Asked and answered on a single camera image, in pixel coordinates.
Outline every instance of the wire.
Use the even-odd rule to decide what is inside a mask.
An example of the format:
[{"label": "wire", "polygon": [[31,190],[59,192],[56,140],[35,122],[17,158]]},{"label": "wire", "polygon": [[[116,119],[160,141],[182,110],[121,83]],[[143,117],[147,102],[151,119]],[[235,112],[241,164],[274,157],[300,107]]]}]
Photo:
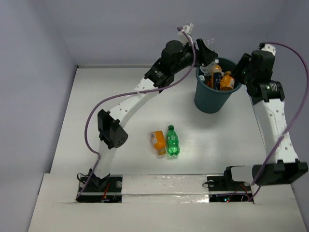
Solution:
[{"label": "wire", "polygon": [[81,182],[81,183],[84,184],[85,181],[81,180],[80,177],[79,177],[79,175],[81,175],[81,176],[83,176],[83,177],[88,177],[88,176],[87,176],[87,175],[84,175],[84,174],[82,174],[82,173],[78,173],[78,174],[77,174],[77,179],[79,180],[79,182]]},{"label": "wire", "polygon": [[256,183],[256,181],[260,178],[260,176],[262,175],[263,171],[265,170],[265,167],[268,163],[268,161],[270,160],[270,158],[275,154],[275,151],[276,149],[279,147],[280,143],[282,142],[282,140],[284,139],[284,135],[291,129],[291,127],[294,125],[294,123],[296,122],[296,120],[298,119],[301,111],[303,110],[304,108],[304,105],[306,103],[306,100],[307,100],[307,97],[308,97],[308,93],[309,93],[309,71],[308,71],[308,68],[307,68],[307,64],[305,62],[305,60],[303,59],[303,57],[298,53],[296,52],[293,48],[287,46],[287,45],[284,45],[282,43],[277,43],[277,42],[267,42],[267,44],[274,44],[274,45],[279,45],[279,46],[282,46],[282,47],[285,47],[289,50],[291,50],[292,52],[294,52],[298,57],[299,59],[301,60],[301,62],[303,63],[304,65],[304,68],[305,68],[305,71],[306,71],[306,80],[307,80],[307,84],[306,84],[306,90],[305,90],[305,94],[304,94],[304,97],[299,105],[299,108],[296,112],[296,114],[294,115],[292,121],[289,123],[289,125],[286,127],[286,129],[284,130],[284,132],[282,133],[281,137],[279,138],[279,140],[276,142],[274,148],[271,150],[270,154],[266,157],[265,161],[263,162],[262,166],[260,167],[259,171],[257,172],[253,182],[252,182],[252,185],[254,185]]},{"label": "wire", "polygon": [[245,192],[246,192],[246,194],[247,194],[247,197],[248,197],[248,199],[250,199],[250,196],[249,196],[249,194],[248,194],[248,192],[247,192],[247,189],[242,185],[242,184],[240,184],[240,186],[245,190]]},{"label": "wire", "polygon": [[92,171],[90,172],[89,174],[89,177],[87,178],[85,184],[84,184],[84,187],[81,189],[81,191],[77,194],[77,197],[80,197],[82,192],[85,190],[87,184],[89,183],[90,181],[90,178],[91,176],[93,175],[93,173],[95,172],[95,169],[98,165],[98,163],[100,162],[101,160],[101,154],[97,151],[95,151],[94,149],[92,149],[92,147],[90,146],[89,144],[89,141],[88,141],[88,136],[87,136],[87,132],[88,132],[88,126],[89,126],[89,123],[90,123],[90,119],[92,117],[92,115],[94,114],[94,112],[105,102],[109,101],[109,100],[112,100],[112,99],[115,99],[115,98],[119,98],[119,97],[124,97],[124,96],[128,96],[128,95],[134,95],[134,94],[139,94],[139,93],[151,93],[151,92],[157,92],[157,91],[162,91],[162,90],[165,90],[165,89],[168,89],[168,88],[172,88],[173,86],[179,84],[181,81],[183,81],[188,75],[189,73],[192,71],[192,69],[194,68],[194,65],[195,65],[195,60],[196,60],[196,53],[195,53],[195,47],[194,47],[194,44],[191,40],[191,38],[189,37],[189,35],[183,31],[183,28],[177,28],[178,31],[181,31],[184,36],[187,38],[188,42],[190,43],[191,45],[191,48],[192,48],[192,51],[193,51],[193,62],[192,62],[192,65],[190,67],[190,69],[188,70],[188,72],[181,78],[179,79],[178,81],[176,81],[175,83],[169,85],[169,86],[166,86],[166,87],[162,87],[162,88],[155,88],[155,89],[149,89],[149,90],[143,90],[143,91],[139,91],[139,92],[129,92],[129,93],[122,93],[122,94],[118,94],[118,95],[115,95],[115,96],[112,96],[112,97],[109,97],[109,98],[106,98],[102,101],[100,101],[93,109],[92,111],[90,112],[89,116],[88,116],[88,119],[86,121],[86,125],[85,125],[85,130],[84,130],[84,139],[85,139],[85,143],[86,143],[86,146],[88,147],[88,149],[96,154],[98,156],[98,159],[95,163],[95,165],[93,166],[92,168]]},{"label": "wire", "polygon": [[106,189],[105,189],[105,191],[103,193],[103,197],[102,197],[101,201],[106,199],[106,193],[108,192],[108,188],[110,187],[110,185],[111,185],[110,183],[107,184],[107,187],[106,187]]}]

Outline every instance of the gray wall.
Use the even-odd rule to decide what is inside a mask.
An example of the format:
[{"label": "gray wall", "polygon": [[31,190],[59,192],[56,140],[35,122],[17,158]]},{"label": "gray wall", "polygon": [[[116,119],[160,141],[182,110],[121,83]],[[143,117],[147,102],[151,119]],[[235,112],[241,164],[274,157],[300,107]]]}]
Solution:
[{"label": "gray wall", "polygon": [[76,65],[41,0],[0,1],[0,231],[28,230]]},{"label": "gray wall", "polygon": [[[287,1],[276,24],[267,35],[267,41],[281,42],[296,49],[309,62],[309,1]],[[283,84],[287,121],[294,116],[304,95],[306,74],[301,61],[285,48],[276,47],[276,63],[273,80]],[[293,146],[301,161],[309,162],[309,103],[307,102],[299,120],[290,131]],[[309,228],[309,174],[293,184],[299,208]]]},{"label": "gray wall", "polygon": [[238,60],[264,39],[285,0],[44,0],[77,64],[153,64],[176,27]]}]

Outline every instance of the black mounting bracket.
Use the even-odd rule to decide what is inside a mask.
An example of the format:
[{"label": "black mounting bracket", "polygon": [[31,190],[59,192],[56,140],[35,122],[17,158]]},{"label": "black mounting bracket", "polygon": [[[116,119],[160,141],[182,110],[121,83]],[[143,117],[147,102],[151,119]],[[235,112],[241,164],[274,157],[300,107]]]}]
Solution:
[{"label": "black mounting bracket", "polygon": [[[261,165],[254,165],[252,176],[255,178]],[[260,178],[256,181],[257,185],[285,185],[291,184],[308,171],[306,162],[284,163],[279,160],[278,163],[267,164]]]},{"label": "black mounting bracket", "polygon": [[110,116],[110,112],[100,110],[98,113],[99,138],[107,144],[108,149],[121,147],[127,141],[128,134],[119,122]]}]

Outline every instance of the green soda bottle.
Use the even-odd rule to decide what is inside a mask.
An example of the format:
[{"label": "green soda bottle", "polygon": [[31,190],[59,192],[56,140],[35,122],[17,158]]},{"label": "green soda bottle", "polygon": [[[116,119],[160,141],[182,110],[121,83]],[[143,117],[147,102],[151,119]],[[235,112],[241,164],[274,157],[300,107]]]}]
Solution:
[{"label": "green soda bottle", "polygon": [[168,144],[168,153],[173,156],[177,156],[180,153],[180,148],[178,146],[178,136],[176,132],[174,131],[174,126],[169,126],[169,131],[167,134],[167,144]]}]

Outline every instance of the plastic bottle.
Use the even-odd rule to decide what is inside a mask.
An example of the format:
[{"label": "plastic bottle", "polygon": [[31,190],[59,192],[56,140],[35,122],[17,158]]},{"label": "plastic bottle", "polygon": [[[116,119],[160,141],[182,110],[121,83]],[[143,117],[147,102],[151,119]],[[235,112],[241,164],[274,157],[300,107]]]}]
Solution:
[{"label": "plastic bottle", "polygon": [[215,59],[215,63],[216,64],[215,64],[213,71],[212,71],[211,87],[213,89],[220,90],[220,82],[221,82],[221,79],[222,79],[222,74],[221,74],[222,68],[219,65],[218,59]]},{"label": "plastic bottle", "polygon": [[224,77],[221,80],[220,83],[220,90],[221,91],[229,91],[234,88],[235,80],[233,77],[230,76],[231,72],[226,71],[224,74]]},{"label": "plastic bottle", "polygon": [[199,67],[201,69],[201,71],[204,73],[204,76],[205,76],[205,82],[204,83],[208,87],[211,87],[211,76],[212,76],[212,71],[213,71],[215,64],[216,63],[213,61],[212,63],[210,63],[206,67],[203,67],[203,66]]},{"label": "plastic bottle", "polygon": [[166,142],[162,131],[155,131],[151,133],[151,141],[158,151],[158,155],[166,154]]},{"label": "plastic bottle", "polygon": [[173,156],[177,156],[180,153],[179,141],[176,132],[174,131],[174,126],[169,126],[169,131],[167,134],[167,143],[168,143],[168,153]]}]

